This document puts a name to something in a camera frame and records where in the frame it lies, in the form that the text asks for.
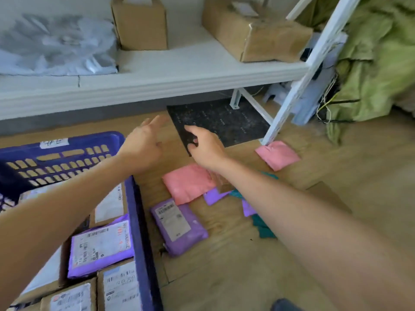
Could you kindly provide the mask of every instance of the purple mailer bag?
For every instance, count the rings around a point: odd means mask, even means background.
[[[213,188],[210,191],[207,191],[206,193],[204,193],[203,198],[205,199],[205,202],[207,205],[212,206],[213,204],[215,204],[221,198],[224,198],[229,193],[231,193],[231,191],[225,192],[225,193],[219,193],[217,188]]]
[[[257,213],[257,211],[246,200],[242,200],[242,208],[244,209],[245,217],[249,217]]]
[[[177,206],[172,198],[151,208],[151,213],[163,235],[166,250],[178,256],[194,244],[209,237],[188,204]]]
[[[134,256],[128,214],[72,237],[68,278],[86,276]]]

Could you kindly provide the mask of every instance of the shelf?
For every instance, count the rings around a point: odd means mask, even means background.
[[[169,21],[168,51],[121,51],[120,73],[0,77],[0,120],[300,79],[304,62],[238,62],[202,26]]]

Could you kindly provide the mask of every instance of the forearm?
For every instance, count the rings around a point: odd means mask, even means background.
[[[234,160],[218,172],[341,309],[413,307],[412,258],[349,214]]]
[[[0,248],[13,250],[13,255],[3,252],[0,258],[3,310],[101,200],[128,176],[120,158],[114,156],[0,216],[0,235],[7,236],[0,238]]]

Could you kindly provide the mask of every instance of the white plastic bag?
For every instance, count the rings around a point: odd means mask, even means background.
[[[76,15],[47,19],[24,14],[0,36],[0,74],[117,73],[117,38],[106,20]]]

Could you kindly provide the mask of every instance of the black mat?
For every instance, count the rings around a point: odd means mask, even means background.
[[[239,109],[229,105],[230,99],[167,106],[167,111],[186,147],[194,136],[184,125],[197,125],[216,133],[225,147],[264,137],[269,124],[243,97]]]

